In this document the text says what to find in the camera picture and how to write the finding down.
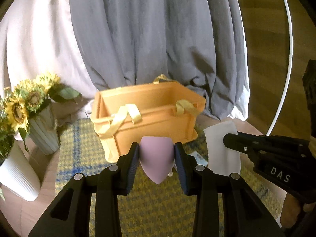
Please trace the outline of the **person's right hand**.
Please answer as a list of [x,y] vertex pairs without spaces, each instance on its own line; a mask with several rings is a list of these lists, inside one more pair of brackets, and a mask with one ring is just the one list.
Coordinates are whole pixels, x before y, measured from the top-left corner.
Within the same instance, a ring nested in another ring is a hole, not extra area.
[[315,203],[300,205],[298,199],[287,193],[280,217],[281,226],[289,229],[295,225],[298,215],[301,211],[311,212],[315,207]]

